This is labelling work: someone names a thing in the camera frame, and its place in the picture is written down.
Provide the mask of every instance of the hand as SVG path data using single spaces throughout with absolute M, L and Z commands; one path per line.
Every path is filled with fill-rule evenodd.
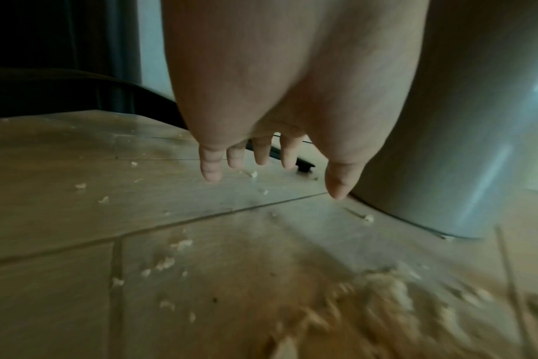
M 427 0 L 163 0 L 174 93 L 200 145 L 204 178 L 224 153 L 258 164 L 281 133 L 292 168 L 304 135 L 344 198 L 393 128 L 417 66 Z

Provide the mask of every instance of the gray cylindrical bin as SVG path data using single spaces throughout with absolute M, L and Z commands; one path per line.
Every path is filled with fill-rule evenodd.
M 406 221 L 481 237 L 538 139 L 538 0 L 433 0 L 395 129 L 352 194 Z

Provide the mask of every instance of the tiled floor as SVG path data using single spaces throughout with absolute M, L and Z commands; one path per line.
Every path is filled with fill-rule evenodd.
M 247 358 L 283 308 L 398 261 L 495 328 L 489 344 L 538 350 L 538 318 L 522 300 L 538 292 L 538 194 L 520 193 L 503 235 L 447 242 L 330 199 L 325 159 L 310 144 L 301 155 L 314 173 L 258 167 L 249 153 L 244 171 L 226 168 L 212 185 L 192 136 L 151 119 L 0 119 L 0 359 Z M 179 250 L 183 240 L 192 245 Z M 165 258 L 174 264 L 157 269 Z M 449 291 L 463 283 L 495 303 L 466 305 Z

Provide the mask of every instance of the finger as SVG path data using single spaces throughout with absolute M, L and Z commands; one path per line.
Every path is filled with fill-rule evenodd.
M 343 164 L 329 162 L 326 167 L 326 189 L 334 199 L 343 199 L 358 183 L 367 162 Z
M 244 168 L 245 145 L 247 145 L 247 140 L 241 141 L 226 150 L 229 167 L 237 170 Z
M 251 139 L 253 142 L 253 154 L 257 164 L 264 166 L 269 163 L 269 152 L 271 151 L 272 139 L 273 135 Z
M 281 134 L 281 163 L 286 169 L 294 168 L 297 163 L 300 145 L 303 137 L 287 137 Z
M 209 182 L 218 182 L 222 179 L 223 150 L 216 151 L 202 145 L 198 147 L 200 154 L 200 171 Z

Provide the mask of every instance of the white wall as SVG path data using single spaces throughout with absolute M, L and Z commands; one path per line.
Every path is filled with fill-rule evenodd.
M 138 0 L 137 6 L 143 86 L 174 99 L 164 57 L 161 0 Z

